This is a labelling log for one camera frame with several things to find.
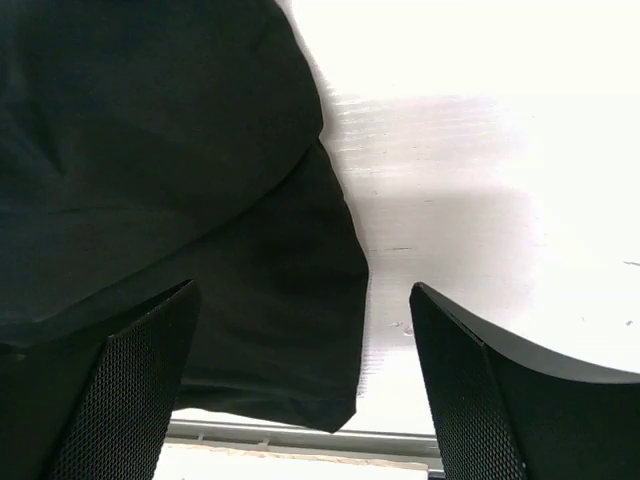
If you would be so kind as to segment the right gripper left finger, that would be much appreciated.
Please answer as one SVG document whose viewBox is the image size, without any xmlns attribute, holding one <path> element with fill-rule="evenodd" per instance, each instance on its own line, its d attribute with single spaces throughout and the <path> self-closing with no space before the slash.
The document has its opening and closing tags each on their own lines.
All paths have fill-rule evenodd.
<svg viewBox="0 0 640 480">
<path fill-rule="evenodd" d="M 153 478 L 200 303 L 186 281 L 110 318 L 2 325 L 2 478 Z"/>
</svg>

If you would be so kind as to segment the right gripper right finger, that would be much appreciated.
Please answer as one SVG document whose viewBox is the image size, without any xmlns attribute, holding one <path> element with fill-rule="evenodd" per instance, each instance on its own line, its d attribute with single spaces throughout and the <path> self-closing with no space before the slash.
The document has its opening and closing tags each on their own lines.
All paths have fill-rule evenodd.
<svg viewBox="0 0 640 480">
<path fill-rule="evenodd" d="M 550 350 L 424 283 L 409 303 L 446 478 L 638 478 L 638 374 Z"/>
</svg>

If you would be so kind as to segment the black trousers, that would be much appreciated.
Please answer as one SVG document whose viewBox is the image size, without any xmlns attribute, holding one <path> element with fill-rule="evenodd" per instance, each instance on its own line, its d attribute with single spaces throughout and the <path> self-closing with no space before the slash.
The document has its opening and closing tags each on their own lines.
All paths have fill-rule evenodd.
<svg viewBox="0 0 640 480">
<path fill-rule="evenodd" d="M 325 432 L 355 414 L 369 269 L 273 1 L 1 5 L 1 321 L 186 281 L 176 402 Z"/>
</svg>

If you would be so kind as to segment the front aluminium frame rail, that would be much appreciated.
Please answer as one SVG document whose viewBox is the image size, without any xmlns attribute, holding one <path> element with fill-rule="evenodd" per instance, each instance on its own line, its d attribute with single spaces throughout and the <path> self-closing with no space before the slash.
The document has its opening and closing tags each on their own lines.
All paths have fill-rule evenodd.
<svg viewBox="0 0 640 480">
<path fill-rule="evenodd" d="M 299 427 L 174 419 L 168 427 L 167 439 L 246 451 L 417 463 L 427 466 L 438 477 L 444 476 L 437 440 L 430 435 L 352 430 L 330 434 Z"/>
</svg>

